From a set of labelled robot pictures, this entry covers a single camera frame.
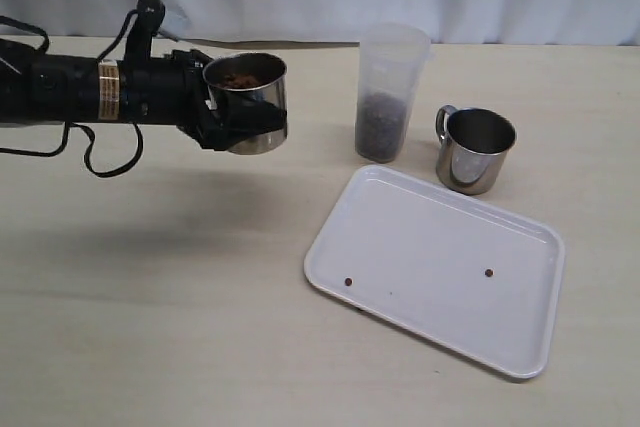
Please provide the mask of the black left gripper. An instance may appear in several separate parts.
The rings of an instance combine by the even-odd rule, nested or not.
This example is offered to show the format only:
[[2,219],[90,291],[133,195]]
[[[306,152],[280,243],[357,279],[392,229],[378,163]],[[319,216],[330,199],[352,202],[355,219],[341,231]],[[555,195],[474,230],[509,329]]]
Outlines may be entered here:
[[203,70],[215,58],[173,50],[141,63],[118,63],[120,123],[170,125],[214,151],[272,151],[287,137],[287,111],[267,101],[239,100],[211,109]]

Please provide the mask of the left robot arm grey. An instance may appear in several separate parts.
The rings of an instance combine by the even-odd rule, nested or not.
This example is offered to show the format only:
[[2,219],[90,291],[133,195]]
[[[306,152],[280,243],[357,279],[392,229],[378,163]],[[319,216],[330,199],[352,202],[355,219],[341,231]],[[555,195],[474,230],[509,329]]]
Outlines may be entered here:
[[191,49],[117,61],[37,54],[4,40],[1,123],[175,126],[203,149],[255,155],[288,134],[285,75],[262,52],[212,58]]

